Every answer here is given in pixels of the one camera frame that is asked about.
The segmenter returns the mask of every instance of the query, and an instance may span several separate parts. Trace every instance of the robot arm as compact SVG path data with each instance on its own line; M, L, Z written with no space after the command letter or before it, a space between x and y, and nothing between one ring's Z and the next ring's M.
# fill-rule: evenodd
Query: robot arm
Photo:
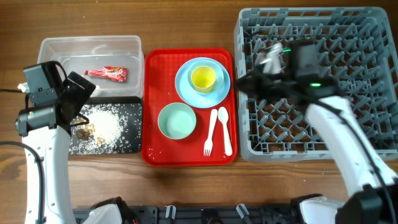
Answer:
M363 133L349 101L338 89L329 69L319 66L312 40L289 42L289 64L280 71L272 63L283 50L272 46L260 52L253 71L236 86L251 97L290 98L318 131L342 173L346 203L315 197L300 203L302 221L310 223L395 223L396 173L378 156Z
M64 81L56 68L58 62L45 62L24 69L33 107L20 111L16 126L22 143L40 157L36 161L32 152L25 150L27 159L27 213L26 224L76 223L70 200L68 178L68 149L70 124L81 116L81 107L95 89L94 84L75 72ZM40 162L44 172L37 172ZM116 203L99 206L90 212L86 224L122 223L120 207Z

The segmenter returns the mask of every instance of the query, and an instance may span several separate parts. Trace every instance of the light blue plate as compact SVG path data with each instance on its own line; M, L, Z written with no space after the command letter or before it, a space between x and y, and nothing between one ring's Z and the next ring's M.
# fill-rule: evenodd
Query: light blue plate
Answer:
M223 85L206 96L199 95L188 83L188 71L190 67L200 60L209 60L219 65L224 73ZM196 108L211 108L221 103L229 93L231 87L231 80L227 70L222 64L211 58L200 57L194 58L185 62L177 72L175 76L175 89L179 97L188 105Z

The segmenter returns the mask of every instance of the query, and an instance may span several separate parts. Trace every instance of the red tray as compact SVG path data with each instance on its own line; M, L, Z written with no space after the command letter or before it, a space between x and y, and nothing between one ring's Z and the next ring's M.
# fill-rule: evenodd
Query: red tray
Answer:
M184 103L175 90L175 76L185 62L196 57L212 58L224 65L231 77L231 89L215 107L199 109L191 106L197 116L195 130L185 139L171 140L160 132L157 117L169 103ZM214 166L234 161L238 154L238 138L233 80L232 57L221 48L159 49L149 53L145 59L142 158L152 166ZM209 130L210 112L220 106L224 106L229 113L228 130L233 154L227 156L224 153L223 126L217 121L213 150L210 157L205 157L203 148Z

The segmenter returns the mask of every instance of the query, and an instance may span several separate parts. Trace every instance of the black tray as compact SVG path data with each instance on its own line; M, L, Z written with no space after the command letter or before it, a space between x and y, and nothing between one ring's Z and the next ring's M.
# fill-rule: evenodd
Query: black tray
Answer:
M116 141L114 147L88 149L88 147L85 147L86 141L76 137L76 131L81 127L72 127L72 140L69 147L69 154L124 154L139 152L141 150L142 100L136 96L90 98L82 108L81 113L85 115L88 108L96 105L112 106L117 109L119 116L126 116L127 127L124 129L125 131L122 132L120 140Z

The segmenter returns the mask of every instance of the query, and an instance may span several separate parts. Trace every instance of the clear plastic container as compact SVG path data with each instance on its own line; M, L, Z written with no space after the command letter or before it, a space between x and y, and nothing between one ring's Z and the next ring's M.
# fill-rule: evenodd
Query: clear plastic container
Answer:
M138 36L58 37L43 40L37 63L56 60L67 75L74 71L97 87L91 97L138 96L144 87L144 55ZM127 68L127 81L114 82L84 75L103 66Z

